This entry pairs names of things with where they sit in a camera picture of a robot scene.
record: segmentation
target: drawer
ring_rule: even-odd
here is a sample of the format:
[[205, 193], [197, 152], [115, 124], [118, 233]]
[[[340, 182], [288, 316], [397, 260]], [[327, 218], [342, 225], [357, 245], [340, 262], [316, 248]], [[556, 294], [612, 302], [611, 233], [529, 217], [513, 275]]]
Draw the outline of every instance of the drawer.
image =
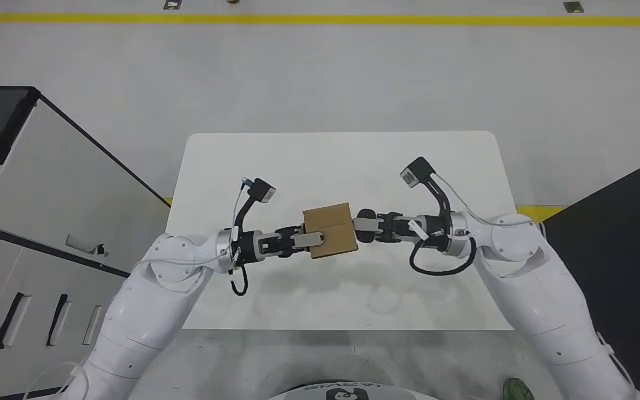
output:
[[[23, 392], [34, 376], [52, 365], [81, 361], [93, 348], [102, 315], [122, 282], [122, 277], [22, 248], [0, 294], [0, 321], [5, 320], [18, 292], [30, 298], [12, 345], [0, 349], [0, 396]], [[47, 346], [62, 294], [70, 302], [66, 318], [55, 346]], [[93, 342], [83, 344], [96, 306], [102, 306], [102, 312]], [[69, 369], [60, 368], [47, 374], [35, 389], [62, 385], [68, 372]]]
[[[129, 272], [169, 207], [39, 101], [0, 170], [0, 230]], [[90, 254], [103, 245], [106, 257]]]

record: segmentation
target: white cabinet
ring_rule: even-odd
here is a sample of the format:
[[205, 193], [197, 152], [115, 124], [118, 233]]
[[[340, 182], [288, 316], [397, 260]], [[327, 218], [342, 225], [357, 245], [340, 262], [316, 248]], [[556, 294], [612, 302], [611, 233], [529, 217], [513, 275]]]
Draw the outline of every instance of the white cabinet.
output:
[[[0, 87], [0, 397], [84, 358], [91, 331], [168, 214], [160, 196], [37, 90]], [[53, 372], [36, 389], [66, 376]]]

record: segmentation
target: black panel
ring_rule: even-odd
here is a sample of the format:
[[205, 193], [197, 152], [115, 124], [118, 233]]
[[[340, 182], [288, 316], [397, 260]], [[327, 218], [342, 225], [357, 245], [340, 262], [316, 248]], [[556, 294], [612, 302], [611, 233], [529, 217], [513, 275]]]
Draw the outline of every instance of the black panel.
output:
[[0, 165], [6, 161], [39, 95], [35, 88], [0, 87]]
[[547, 238], [584, 292], [596, 330], [640, 381], [640, 170], [554, 215]]
[[[65, 114], [64, 112], [62, 112], [62, 110], [60, 110], [58, 107], [56, 107], [55, 104], [53, 104], [49, 99], [47, 99], [45, 96], [43, 96], [42, 93], [40, 93], [36, 88], [30, 87], [30, 86], [0, 86], [0, 95], [2, 95], [2, 94], [5, 94], [7, 97], [6, 97], [6, 100], [5, 100], [6, 104], [4, 104], [4, 105], [2, 104], [2, 98], [0, 98], [0, 165], [2, 165], [2, 162], [3, 162], [3, 159], [2, 159], [3, 146], [4, 146], [5, 149], [7, 147], [6, 144], [3, 145], [3, 140], [5, 142], [7, 142], [7, 143], [10, 142], [9, 149], [6, 149], [7, 150], [7, 154], [8, 154], [8, 150], [10, 150], [10, 145], [13, 144], [13, 141], [15, 140], [15, 137], [20, 132], [20, 129], [22, 129], [22, 126], [24, 125], [24, 121], [29, 116], [29, 113], [31, 112], [33, 107], [36, 105], [37, 101], [38, 100], [42, 100], [45, 104], [47, 104], [49, 107], [51, 107], [51, 109], [53, 111], [58, 113], [58, 115], [60, 115], [65, 121], [67, 121], [78, 132], [80, 132], [82, 134], [82, 136], [84, 136], [85, 138], [89, 139], [89, 141], [91, 143], [93, 143], [104, 154], [106, 154], [116, 164], [118, 164], [120, 166], [120, 168], [124, 169], [129, 175], [131, 175], [136, 181], [138, 181], [138, 183], [140, 183], [149, 192], [151, 192], [160, 201], [162, 201], [162, 203], [164, 205], [166, 205], [167, 207], [171, 207], [171, 204], [169, 204], [162, 196], [160, 196], [158, 193], [156, 193], [155, 190], [151, 189], [151, 187], [149, 185], [147, 185], [142, 179], [140, 179], [140, 177], [138, 177], [136, 174], [134, 174], [133, 171], [131, 171], [129, 168], [127, 168], [126, 165], [124, 165], [113, 154], [111, 154], [106, 148], [104, 148], [104, 146], [102, 146], [100, 143], [98, 143], [97, 140], [95, 140], [93, 137], [91, 137], [91, 135], [89, 135], [84, 129], [82, 129], [71, 118], [69, 118], [69, 116], [67, 114]], [[3, 114], [2, 109], [6, 108], [7, 110], [9, 110], [9, 109], [11, 109], [12, 105], [13, 105], [13, 111], [11, 113], [9, 113], [9, 111], [6, 112], [7, 115], [10, 114], [10, 115], [13, 116], [12, 118], [9, 118], [9, 117], [6, 118], [6, 119], [11, 119], [11, 121], [9, 121], [9, 122], [11, 122], [11, 124], [8, 124], [7, 121], [3, 122], [3, 115], [4, 114]], [[8, 128], [7, 128], [6, 136], [4, 135], [4, 133], [2, 131], [3, 124], [6, 125], [7, 127], [9, 127], [9, 126], [11, 127], [10, 130], [8, 130]]]

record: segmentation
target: black cable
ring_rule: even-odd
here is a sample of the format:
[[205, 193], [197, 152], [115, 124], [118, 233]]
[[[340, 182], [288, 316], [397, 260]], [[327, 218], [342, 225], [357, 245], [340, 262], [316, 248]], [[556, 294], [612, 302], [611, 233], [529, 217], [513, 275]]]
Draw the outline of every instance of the black cable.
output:
[[409, 265], [413, 268], [414, 271], [419, 272], [421, 274], [429, 275], [429, 276], [449, 276], [459, 274], [460, 272], [467, 269], [471, 264], [473, 264], [473, 260], [476, 258], [476, 240], [474, 238], [469, 238], [471, 242], [471, 253], [469, 253], [469, 258], [458, 268], [451, 269], [449, 271], [427, 271], [422, 268], [418, 268], [415, 263], [416, 254], [418, 254], [418, 250], [424, 244], [424, 240], [419, 240], [411, 251], [411, 255], [409, 256]]
[[239, 291], [236, 287], [236, 283], [234, 281], [231, 281], [231, 289], [237, 296], [242, 297], [247, 294], [247, 289], [249, 289], [249, 278], [247, 278], [247, 270], [244, 267], [244, 264], [240, 265], [240, 269], [242, 270], [242, 279], [244, 279], [244, 288], [242, 289], [242, 291]]

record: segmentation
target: cabinet handle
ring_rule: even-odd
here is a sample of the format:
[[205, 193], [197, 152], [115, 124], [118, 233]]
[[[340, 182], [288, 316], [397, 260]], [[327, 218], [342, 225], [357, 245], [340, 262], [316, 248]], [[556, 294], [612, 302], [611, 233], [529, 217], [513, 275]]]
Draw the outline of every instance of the cabinet handle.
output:
[[18, 336], [18, 330], [31, 303], [31, 296], [24, 293], [16, 293], [13, 298], [7, 317], [0, 326], [0, 349], [13, 346], [13, 341]]
[[49, 328], [49, 336], [47, 336], [47, 346], [55, 346], [58, 344], [60, 333], [62, 333], [62, 328], [65, 321], [67, 320], [67, 314], [69, 313], [69, 308], [71, 307], [71, 302], [67, 301], [68, 299], [68, 294], [60, 295], [58, 305], [56, 306], [56, 311], [53, 314], [53, 321], [51, 321], [51, 327]]
[[71, 247], [72, 249], [76, 249], [92, 256], [109, 256], [109, 253], [105, 250], [103, 243], [92, 245], [74, 237], [71, 234], [67, 235], [67, 240], [65, 240], [64, 244]]

